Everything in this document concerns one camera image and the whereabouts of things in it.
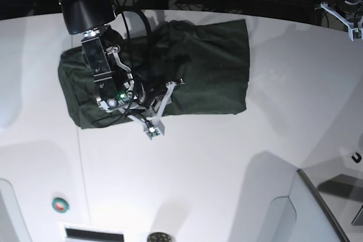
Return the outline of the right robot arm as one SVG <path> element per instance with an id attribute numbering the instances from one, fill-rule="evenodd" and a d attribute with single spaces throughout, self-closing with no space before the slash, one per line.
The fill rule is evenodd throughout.
<path id="1" fill-rule="evenodd" d="M 113 0 L 58 0 L 67 31 L 81 34 L 82 57 L 90 68 L 100 109 L 126 113 L 131 109 L 152 111 L 158 95 L 133 66 L 132 56 L 122 56 L 124 40 L 110 22 L 127 9 Z"/>

